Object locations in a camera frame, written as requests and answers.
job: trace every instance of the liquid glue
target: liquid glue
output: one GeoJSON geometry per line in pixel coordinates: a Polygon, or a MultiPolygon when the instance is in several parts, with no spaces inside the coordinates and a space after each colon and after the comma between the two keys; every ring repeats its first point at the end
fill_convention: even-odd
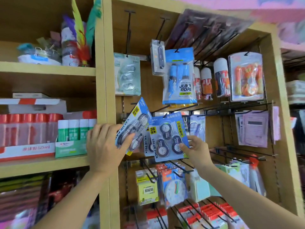
{"type": "Polygon", "coordinates": [[[96,119],[89,119],[89,130],[93,129],[96,123],[97,123],[96,119]]]}
{"type": "Polygon", "coordinates": [[[200,100],[201,95],[201,84],[200,84],[200,71],[198,67],[194,67],[194,86],[195,86],[195,92],[196,92],[196,99],[200,100]]]}
{"type": "Polygon", "coordinates": [[[79,139],[86,140],[87,132],[89,130],[89,119],[79,120],[79,139]]]}
{"type": "Polygon", "coordinates": [[[224,58],[214,62],[214,75],[217,97],[229,97],[231,95],[228,63],[224,58]]]}
{"type": "Polygon", "coordinates": [[[69,120],[69,141],[79,140],[79,120],[69,120]]]}
{"type": "Polygon", "coordinates": [[[58,142],[69,141],[69,121],[60,120],[58,121],[58,142]]]}
{"type": "Polygon", "coordinates": [[[208,67],[200,72],[202,96],[204,100],[213,100],[212,73],[208,67]]]}

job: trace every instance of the yellow sticky note package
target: yellow sticky note package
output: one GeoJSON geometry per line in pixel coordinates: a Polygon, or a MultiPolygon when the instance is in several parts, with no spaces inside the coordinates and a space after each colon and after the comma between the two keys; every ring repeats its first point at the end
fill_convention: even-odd
{"type": "MultiPolygon", "coordinates": [[[[157,176],[157,171],[155,168],[152,168],[151,171],[155,176],[157,176]]],[[[147,175],[153,177],[149,170],[139,170],[136,171],[135,174],[138,186],[139,205],[145,205],[159,201],[157,180],[153,179],[153,181],[155,181],[154,183],[149,180],[147,175]]]]}

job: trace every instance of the hand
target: hand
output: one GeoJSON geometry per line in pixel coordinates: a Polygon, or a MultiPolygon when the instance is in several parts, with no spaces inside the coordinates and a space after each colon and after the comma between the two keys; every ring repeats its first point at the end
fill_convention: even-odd
{"type": "Polygon", "coordinates": [[[197,136],[188,136],[189,146],[188,148],[185,144],[179,144],[180,149],[189,157],[192,164],[195,166],[197,170],[199,168],[211,168],[215,167],[211,156],[208,144],[203,142],[197,136]]]}
{"type": "Polygon", "coordinates": [[[117,131],[123,125],[96,124],[87,134],[87,153],[90,171],[110,175],[121,163],[135,134],[128,135],[118,149],[115,145],[117,131]]]}

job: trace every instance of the yellow feather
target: yellow feather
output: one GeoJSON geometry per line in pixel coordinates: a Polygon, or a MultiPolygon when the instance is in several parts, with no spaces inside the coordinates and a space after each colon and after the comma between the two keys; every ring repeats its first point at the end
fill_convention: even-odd
{"type": "Polygon", "coordinates": [[[74,28],[76,31],[76,40],[78,41],[79,46],[82,46],[85,45],[85,31],[84,31],[83,22],[81,20],[81,14],[79,13],[75,0],[72,0],[72,9],[73,9],[73,16],[75,19],[74,28]]]}

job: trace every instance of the purple feather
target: purple feather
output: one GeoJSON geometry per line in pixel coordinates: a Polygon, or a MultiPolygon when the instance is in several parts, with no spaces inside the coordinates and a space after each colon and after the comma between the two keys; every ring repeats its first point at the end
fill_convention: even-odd
{"type": "Polygon", "coordinates": [[[73,35],[75,38],[77,38],[76,36],[76,31],[75,31],[75,28],[74,28],[74,20],[71,19],[70,17],[68,17],[67,15],[63,15],[63,20],[65,21],[65,23],[67,24],[67,26],[69,27],[69,29],[72,31],[73,35]]]}

